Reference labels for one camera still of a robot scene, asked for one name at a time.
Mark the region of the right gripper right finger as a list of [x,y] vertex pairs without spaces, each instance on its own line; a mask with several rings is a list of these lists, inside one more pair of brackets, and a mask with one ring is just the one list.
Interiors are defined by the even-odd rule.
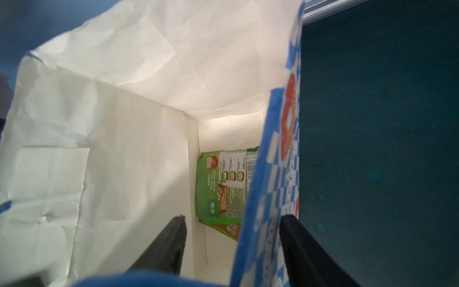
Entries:
[[293,215],[283,215],[279,228],[292,287],[358,287]]

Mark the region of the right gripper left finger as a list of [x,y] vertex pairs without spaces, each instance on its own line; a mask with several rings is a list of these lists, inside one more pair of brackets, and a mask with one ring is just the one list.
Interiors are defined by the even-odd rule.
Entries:
[[179,276],[186,236],[185,216],[172,218],[127,271],[153,271]]

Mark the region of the green soup condiment packet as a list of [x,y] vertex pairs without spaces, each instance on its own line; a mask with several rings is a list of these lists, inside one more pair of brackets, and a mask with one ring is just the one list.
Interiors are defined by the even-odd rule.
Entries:
[[208,224],[202,220],[199,220],[202,224],[226,235],[227,237],[239,241],[240,232],[241,232],[241,224]]

